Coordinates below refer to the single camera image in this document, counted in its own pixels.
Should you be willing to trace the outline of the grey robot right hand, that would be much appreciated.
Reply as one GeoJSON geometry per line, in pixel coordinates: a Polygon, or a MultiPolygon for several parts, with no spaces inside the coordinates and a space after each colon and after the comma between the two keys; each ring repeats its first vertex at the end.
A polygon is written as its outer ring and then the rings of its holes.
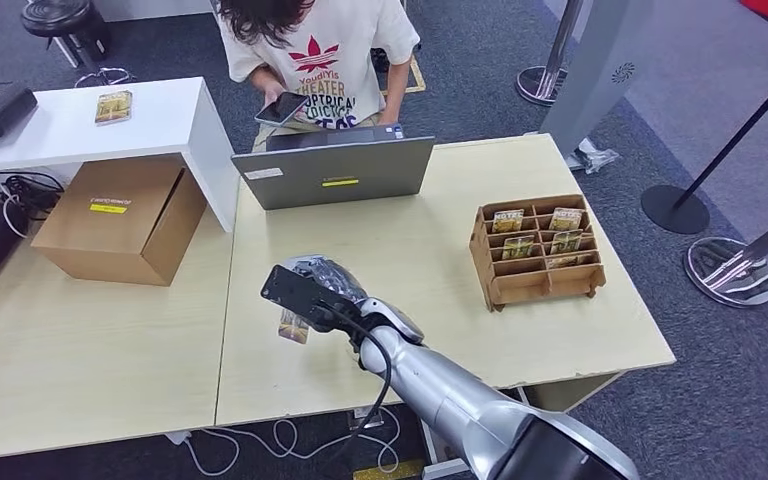
{"type": "Polygon", "coordinates": [[[357,304],[368,298],[367,292],[350,271],[330,257],[320,254],[297,256],[285,261],[283,265],[352,303],[357,304]]]}

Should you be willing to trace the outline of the person's right hand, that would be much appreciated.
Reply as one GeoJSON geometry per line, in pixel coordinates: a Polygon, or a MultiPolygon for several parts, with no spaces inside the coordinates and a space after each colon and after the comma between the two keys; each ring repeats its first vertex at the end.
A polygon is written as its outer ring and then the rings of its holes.
{"type": "Polygon", "coordinates": [[[262,65],[251,72],[249,83],[263,94],[263,106],[276,101],[286,91],[281,78],[269,66],[262,65]]]}

